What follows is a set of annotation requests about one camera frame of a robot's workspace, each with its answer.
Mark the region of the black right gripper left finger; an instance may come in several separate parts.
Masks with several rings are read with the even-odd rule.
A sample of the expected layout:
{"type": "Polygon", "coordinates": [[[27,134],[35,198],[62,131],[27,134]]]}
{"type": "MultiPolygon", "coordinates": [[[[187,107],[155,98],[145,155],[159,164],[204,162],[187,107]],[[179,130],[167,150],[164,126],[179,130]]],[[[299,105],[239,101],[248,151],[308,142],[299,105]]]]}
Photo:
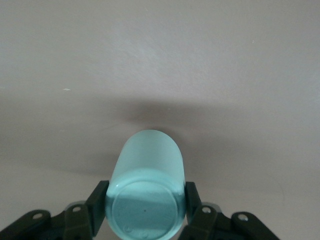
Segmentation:
{"type": "Polygon", "coordinates": [[[87,200],[71,203],[52,216],[48,210],[29,211],[0,231],[2,240],[92,240],[105,219],[108,180],[102,180],[87,200]]]}

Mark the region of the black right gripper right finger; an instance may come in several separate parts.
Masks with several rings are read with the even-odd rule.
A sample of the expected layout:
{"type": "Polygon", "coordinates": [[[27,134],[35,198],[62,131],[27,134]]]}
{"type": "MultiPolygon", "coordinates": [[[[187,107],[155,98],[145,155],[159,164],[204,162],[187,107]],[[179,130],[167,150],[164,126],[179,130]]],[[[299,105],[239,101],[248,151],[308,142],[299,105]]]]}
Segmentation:
{"type": "Polygon", "coordinates": [[[202,202],[194,182],[185,183],[187,225],[180,240],[277,240],[278,237],[254,214],[235,212],[226,217],[220,207],[202,202]]]}

